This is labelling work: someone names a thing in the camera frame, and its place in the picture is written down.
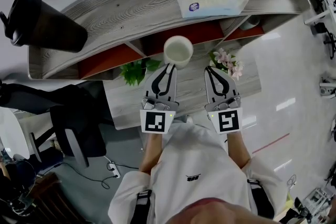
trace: wooden shelf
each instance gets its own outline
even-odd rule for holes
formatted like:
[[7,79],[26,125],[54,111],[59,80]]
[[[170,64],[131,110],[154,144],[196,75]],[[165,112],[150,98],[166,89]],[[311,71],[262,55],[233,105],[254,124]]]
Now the wooden shelf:
[[257,25],[248,30],[241,30],[240,28],[237,28],[224,41],[241,39],[246,37],[261,36],[264,33],[265,32],[260,25]]
[[121,44],[109,50],[84,59],[78,63],[80,79],[93,76],[111,68],[143,58],[126,44]]
[[141,38],[144,53],[147,56],[160,54],[167,39],[173,36],[184,36],[192,44],[199,44],[211,40],[224,38],[218,20],[181,26]]

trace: black chair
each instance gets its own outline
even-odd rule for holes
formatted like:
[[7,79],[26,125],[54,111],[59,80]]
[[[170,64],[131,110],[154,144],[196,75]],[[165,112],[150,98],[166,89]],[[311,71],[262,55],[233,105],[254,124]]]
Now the black chair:
[[109,109],[101,81],[85,82],[79,86],[69,85],[52,92],[2,83],[0,106],[34,114],[50,111],[53,127],[37,139],[33,133],[29,134],[40,162],[39,147],[54,133],[64,154],[74,156],[84,167],[89,166],[88,157],[106,155],[98,125],[113,125],[113,121],[110,114],[103,115]]

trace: white cup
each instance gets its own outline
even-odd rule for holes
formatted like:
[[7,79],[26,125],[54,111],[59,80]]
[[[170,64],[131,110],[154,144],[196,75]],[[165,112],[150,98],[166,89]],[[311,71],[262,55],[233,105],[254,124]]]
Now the white cup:
[[173,36],[164,44],[164,62],[175,65],[177,69],[182,69],[189,63],[193,52],[194,47],[189,39],[183,36]]

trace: white floor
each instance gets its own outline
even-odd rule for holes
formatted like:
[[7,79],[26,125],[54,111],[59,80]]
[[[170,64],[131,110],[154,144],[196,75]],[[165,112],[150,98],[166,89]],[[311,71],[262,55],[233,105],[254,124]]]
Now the white floor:
[[[304,25],[303,16],[244,49],[255,55],[262,86],[261,93],[242,100],[245,143],[252,153],[289,134],[256,154],[283,180],[296,174],[290,193],[305,198],[325,185],[336,161],[336,142],[329,132],[336,98],[322,99],[318,86],[323,72],[336,77],[336,63],[325,52],[322,36],[314,37]],[[193,114],[194,123],[211,126],[203,114]]]

